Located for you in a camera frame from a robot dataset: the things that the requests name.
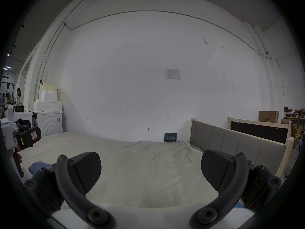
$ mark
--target cardboard box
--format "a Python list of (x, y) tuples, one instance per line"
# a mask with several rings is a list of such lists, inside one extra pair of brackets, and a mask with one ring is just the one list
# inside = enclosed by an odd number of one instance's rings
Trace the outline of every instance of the cardboard box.
[(278, 111), (259, 111), (258, 121), (278, 123)]
[(305, 118), (305, 109), (300, 109), (300, 117)]
[(292, 130), (292, 136), (299, 136), (302, 132), (302, 125), (298, 124), (298, 125), (294, 125), (293, 126), (293, 130)]
[(291, 119), (281, 119), (281, 124), (289, 124), (289, 121), (291, 121)]

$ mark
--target black panel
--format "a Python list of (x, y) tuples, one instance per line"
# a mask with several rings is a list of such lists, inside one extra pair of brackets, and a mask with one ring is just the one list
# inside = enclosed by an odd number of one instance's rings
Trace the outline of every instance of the black panel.
[(227, 170), (230, 162), (229, 156), (226, 153), (214, 150), (206, 150), (202, 155), (202, 174), (215, 190), (218, 190)]
[(286, 128), (276, 128), (265, 125), (253, 125), (247, 123), (231, 122), (231, 130), (258, 136), (271, 141), (285, 143), (287, 138)]

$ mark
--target white bed sheet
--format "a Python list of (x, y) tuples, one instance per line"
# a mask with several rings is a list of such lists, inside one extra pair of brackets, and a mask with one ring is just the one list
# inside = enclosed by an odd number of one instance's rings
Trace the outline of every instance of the white bed sheet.
[(102, 163), (101, 176), (86, 195), (94, 204), (162, 208), (208, 204), (218, 196), (202, 175), (203, 153), (187, 142), (130, 143), (64, 132), (21, 151), (22, 167), (37, 161), (52, 164), (60, 154), (71, 158), (87, 151), (97, 152)]

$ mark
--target wooden bed frame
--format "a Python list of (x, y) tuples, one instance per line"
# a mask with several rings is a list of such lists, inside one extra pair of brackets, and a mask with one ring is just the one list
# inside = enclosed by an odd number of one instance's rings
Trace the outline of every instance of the wooden bed frame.
[[(237, 120), (229, 117), (228, 127), (230, 127), (232, 121), (244, 121), (244, 123), (248, 124), (287, 128), (288, 130), (290, 130), (291, 126), (291, 122), (289, 124), (277, 124)], [(209, 149), (219, 150), (232, 155), (235, 155), (236, 152), (243, 151), (246, 155), (249, 154), (248, 159), (252, 160), (255, 163), (255, 166), (261, 164), (260, 162), (263, 161), (262, 165), (266, 166), (266, 168), (277, 177), (281, 177), (281, 174), (284, 171), (292, 150), (293, 141), (294, 139), (288, 134), (286, 142), (279, 143), (228, 128), (221, 128), (198, 122), (196, 118), (191, 119), (191, 145), (200, 148), (202, 151)]]
[(255, 126), (269, 126), (271, 128), (273, 127), (275, 130), (278, 128), (287, 129), (286, 140), (285, 140), (285, 142), (282, 142), (282, 143), (288, 142), (288, 138), (290, 137), (290, 129), (291, 129), (291, 125), (292, 125), (291, 121), (289, 121), (288, 124), (279, 124), (279, 123), (269, 123), (269, 122), (261, 122), (261, 121), (233, 119), (232, 117), (229, 117), (227, 128), (230, 130), (231, 130), (232, 122), (245, 123), (245, 124), (250, 124), (250, 125), (255, 125)]

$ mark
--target wall mark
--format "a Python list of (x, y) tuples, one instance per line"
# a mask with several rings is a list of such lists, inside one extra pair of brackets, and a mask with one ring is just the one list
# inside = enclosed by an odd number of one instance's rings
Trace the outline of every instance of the wall mark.
[(208, 43), (204, 37), (202, 37), (202, 40), (208, 45)]

